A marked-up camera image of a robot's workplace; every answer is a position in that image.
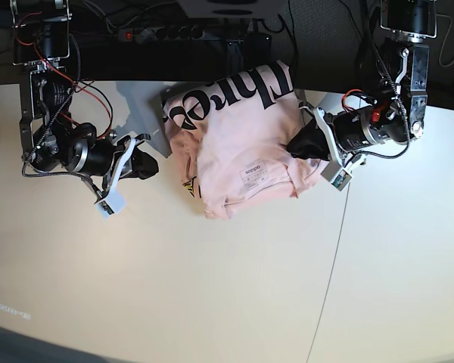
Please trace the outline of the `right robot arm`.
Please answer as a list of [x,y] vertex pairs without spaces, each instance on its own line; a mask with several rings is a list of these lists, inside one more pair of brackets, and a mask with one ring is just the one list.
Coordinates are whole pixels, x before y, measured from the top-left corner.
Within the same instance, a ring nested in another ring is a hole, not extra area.
[[150,137],[117,139],[112,127],[98,132],[75,121],[73,96],[84,92],[99,101],[114,119],[107,97],[82,78],[79,45],[70,33],[67,1],[12,1],[14,65],[20,81],[22,175],[25,178],[73,176],[98,200],[112,195],[119,180],[145,180],[159,171],[157,161],[140,150]]

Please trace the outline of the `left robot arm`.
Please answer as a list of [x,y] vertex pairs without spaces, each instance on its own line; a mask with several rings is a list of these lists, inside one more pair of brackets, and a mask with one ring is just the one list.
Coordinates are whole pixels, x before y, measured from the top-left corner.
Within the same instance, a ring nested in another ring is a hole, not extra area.
[[382,1],[374,10],[359,3],[363,37],[356,55],[363,87],[345,92],[342,112],[333,115],[309,103],[300,105],[313,119],[287,146],[298,159],[338,161],[343,167],[363,157],[387,159],[372,147],[393,141],[401,157],[424,132],[428,103],[429,47],[437,36],[433,1]]

